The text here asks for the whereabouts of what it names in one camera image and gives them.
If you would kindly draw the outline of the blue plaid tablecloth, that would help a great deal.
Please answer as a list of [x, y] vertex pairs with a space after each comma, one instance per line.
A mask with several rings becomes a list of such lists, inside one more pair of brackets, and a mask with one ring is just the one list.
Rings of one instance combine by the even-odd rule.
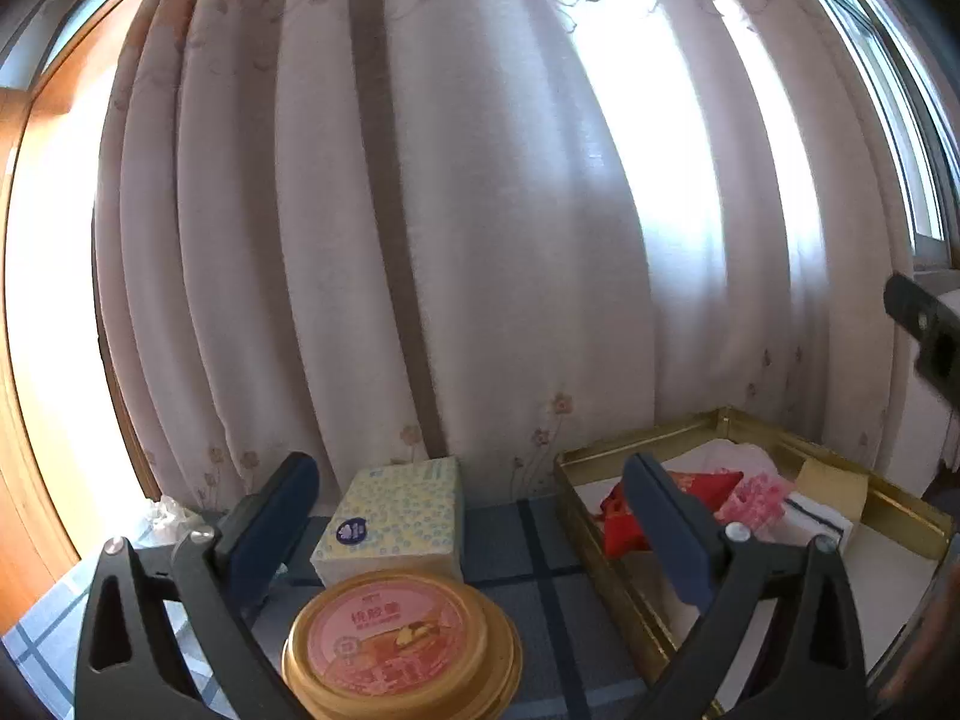
[[[73, 715], [83, 614], [96, 561], [53, 585], [2, 644], [53, 717]], [[551, 497], [470, 509], [464, 577], [500, 606], [523, 642], [508, 718], [625, 718], [646, 684], [563, 535]]]

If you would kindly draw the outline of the yellow tissue pack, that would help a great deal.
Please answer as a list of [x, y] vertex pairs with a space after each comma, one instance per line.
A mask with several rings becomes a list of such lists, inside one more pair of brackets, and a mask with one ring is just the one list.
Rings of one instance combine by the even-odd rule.
[[432, 458], [359, 472], [311, 554], [324, 587], [374, 571], [462, 580], [459, 461]]

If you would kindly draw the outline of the yellow sponge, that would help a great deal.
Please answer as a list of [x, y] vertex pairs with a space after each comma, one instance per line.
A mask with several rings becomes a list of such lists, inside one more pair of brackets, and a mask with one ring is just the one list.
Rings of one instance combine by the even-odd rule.
[[869, 495], [869, 477], [809, 458], [794, 479], [794, 488], [851, 523], [859, 523]]

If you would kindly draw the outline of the pink floral curtain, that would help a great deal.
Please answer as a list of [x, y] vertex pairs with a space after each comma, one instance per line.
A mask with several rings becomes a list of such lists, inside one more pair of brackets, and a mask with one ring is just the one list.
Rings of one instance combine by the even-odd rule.
[[473, 504], [731, 405], [875, 470], [907, 360], [889, 142], [820, 0], [143, 0], [99, 305], [163, 493], [304, 452]]

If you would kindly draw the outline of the gold tray box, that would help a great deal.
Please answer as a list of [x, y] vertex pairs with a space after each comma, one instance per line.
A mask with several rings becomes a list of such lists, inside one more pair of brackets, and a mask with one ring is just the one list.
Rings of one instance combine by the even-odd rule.
[[562, 517], [643, 718], [878, 718], [953, 520], [731, 408], [566, 452]]

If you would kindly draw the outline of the window with metal frame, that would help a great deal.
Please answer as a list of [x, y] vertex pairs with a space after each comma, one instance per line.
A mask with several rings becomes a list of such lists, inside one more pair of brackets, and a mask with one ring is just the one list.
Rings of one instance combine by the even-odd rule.
[[958, 137], [949, 88], [895, 0], [817, 0], [877, 107], [907, 210], [914, 268], [958, 266]]

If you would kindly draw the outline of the pink flower cloth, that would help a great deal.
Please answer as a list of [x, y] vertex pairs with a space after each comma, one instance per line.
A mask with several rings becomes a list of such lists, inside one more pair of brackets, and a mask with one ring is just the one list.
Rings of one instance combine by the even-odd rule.
[[782, 519], [782, 501], [793, 492], [793, 483], [776, 473], [758, 473], [743, 478], [719, 507], [721, 523], [740, 522], [752, 532]]

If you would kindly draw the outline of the white melamine sponge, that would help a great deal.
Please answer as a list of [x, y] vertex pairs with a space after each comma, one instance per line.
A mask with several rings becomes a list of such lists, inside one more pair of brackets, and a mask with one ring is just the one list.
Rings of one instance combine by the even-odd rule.
[[775, 528], [778, 543], [807, 546], [823, 536], [838, 551], [848, 548], [856, 524], [830, 505], [820, 504], [804, 494], [791, 493], [782, 501], [782, 519]]

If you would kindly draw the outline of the red fabric pouch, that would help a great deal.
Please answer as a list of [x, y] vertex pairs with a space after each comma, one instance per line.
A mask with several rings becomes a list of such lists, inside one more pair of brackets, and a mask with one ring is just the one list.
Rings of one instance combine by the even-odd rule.
[[743, 480], [741, 472], [720, 473], [667, 473], [677, 488], [675, 494], [667, 494], [663, 484], [654, 484], [651, 491], [638, 499], [640, 507], [631, 505], [631, 497], [624, 481], [617, 481], [612, 491], [601, 502], [601, 513], [594, 515], [602, 530], [602, 550], [608, 559], [622, 559], [631, 553], [646, 553], [651, 550], [646, 525], [656, 515], [667, 515], [665, 523], [682, 523], [680, 509], [675, 507], [679, 497], [694, 500], [708, 514], [715, 515], [719, 507]]

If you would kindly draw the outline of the wooden door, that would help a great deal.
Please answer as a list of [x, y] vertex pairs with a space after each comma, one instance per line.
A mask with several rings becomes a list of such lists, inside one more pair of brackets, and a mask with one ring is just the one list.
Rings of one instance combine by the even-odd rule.
[[142, 0], [93, 0], [2, 91], [2, 628], [160, 495], [94, 288], [99, 143]]

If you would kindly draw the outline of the clear plastic wrapper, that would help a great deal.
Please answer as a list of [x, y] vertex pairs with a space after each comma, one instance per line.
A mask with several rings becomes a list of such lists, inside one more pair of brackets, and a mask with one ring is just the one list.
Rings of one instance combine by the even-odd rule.
[[163, 496], [149, 506], [146, 546], [172, 546], [203, 525], [203, 518], [179, 504], [171, 496]]

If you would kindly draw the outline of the round gold pink tin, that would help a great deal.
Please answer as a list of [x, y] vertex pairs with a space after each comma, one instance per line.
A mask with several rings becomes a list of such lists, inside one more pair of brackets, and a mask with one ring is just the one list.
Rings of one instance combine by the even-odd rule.
[[281, 652], [286, 686], [314, 718], [500, 718], [524, 652], [500, 606], [457, 580], [361, 574], [320, 592]]

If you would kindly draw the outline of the white towel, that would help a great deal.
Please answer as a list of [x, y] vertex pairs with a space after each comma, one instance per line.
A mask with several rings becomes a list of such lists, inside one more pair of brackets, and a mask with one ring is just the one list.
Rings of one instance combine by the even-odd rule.
[[[755, 444], [736, 444], [729, 439], [708, 440], [706, 444], [664, 461], [664, 468], [668, 472], [677, 473], [741, 472], [745, 479], [758, 475], [768, 475], [771, 478], [779, 475], [775, 462], [761, 447]], [[621, 477], [622, 473], [601, 476], [592, 483], [576, 484], [574, 491], [578, 493], [590, 515], [599, 515], [602, 500]]]

